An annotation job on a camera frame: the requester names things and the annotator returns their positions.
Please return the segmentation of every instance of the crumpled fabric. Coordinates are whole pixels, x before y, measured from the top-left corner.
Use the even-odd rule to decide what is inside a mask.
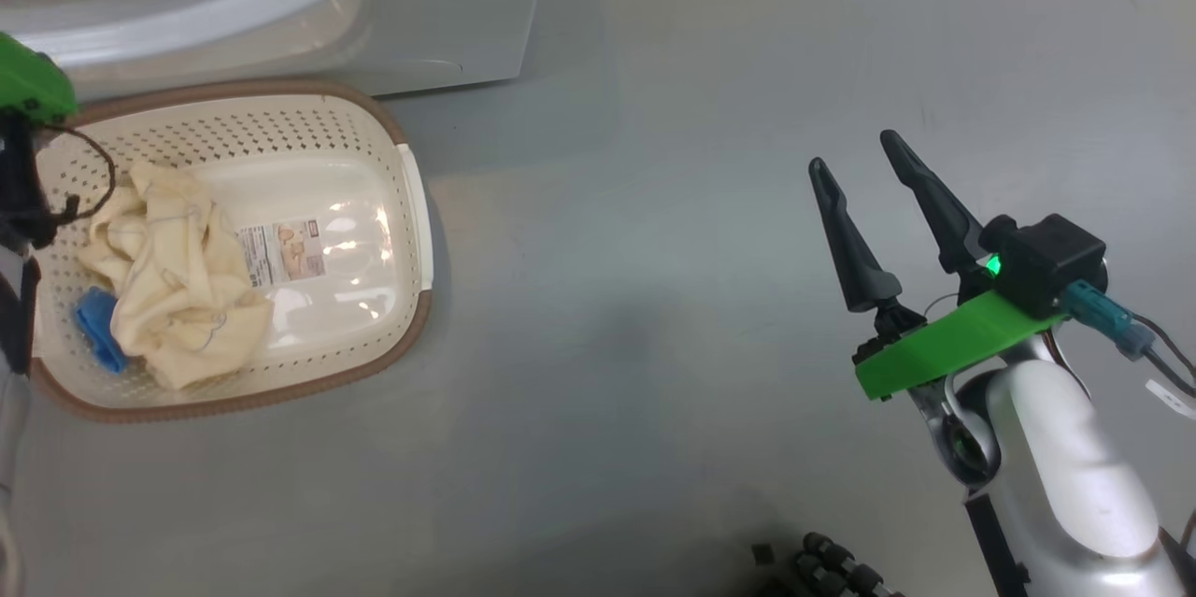
[[[187,172],[138,163],[129,177],[79,252],[112,286],[112,336],[167,389],[239,370],[274,305],[254,290],[226,214]]]

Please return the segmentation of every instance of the white plastic basket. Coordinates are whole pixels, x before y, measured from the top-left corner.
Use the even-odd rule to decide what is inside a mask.
[[[171,391],[142,364],[104,371],[74,323],[100,282],[75,256],[87,223],[37,252],[33,377],[72,410],[152,421],[256,408],[379,372],[419,337],[432,301],[432,242],[419,167],[398,124],[367,96],[324,83],[203,86],[99,104],[75,123],[112,156],[191,171],[237,227],[317,220],[325,275],[263,287],[273,328],[250,365]],[[108,187],[103,159],[77,138],[37,157],[51,206],[87,208]]]

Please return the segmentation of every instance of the cable tag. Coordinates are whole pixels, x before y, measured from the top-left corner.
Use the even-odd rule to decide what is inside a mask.
[[[1191,406],[1180,401],[1178,396],[1167,391],[1167,389],[1161,384],[1154,380],[1147,380],[1146,390],[1161,398],[1163,402],[1170,406],[1170,408],[1176,413],[1179,413],[1189,420],[1196,420],[1196,409],[1192,409]]]

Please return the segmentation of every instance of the floor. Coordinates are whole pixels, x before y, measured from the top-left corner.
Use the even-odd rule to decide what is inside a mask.
[[[915,597],[991,595],[907,398],[867,402],[806,165],[919,310],[953,291],[877,134],[987,220],[1060,211],[1196,349],[1190,0],[541,0],[523,77],[389,103],[435,307],[392,371],[226,418],[35,402],[31,596],[732,596],[808,530]],[[1178,532],[1192,424],[1064,329]]]

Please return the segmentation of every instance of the green bracket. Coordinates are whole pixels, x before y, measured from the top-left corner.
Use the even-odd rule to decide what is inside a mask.
[[[855,377],[868,398],[892,396],[975,366],[1060,321],[1062,315],[1033,319],[990,291],[859,364]]]
[[[67,74],[50,57],[0,32],[0,111],[6,109],[51,126],[77,112],[79,104]]]

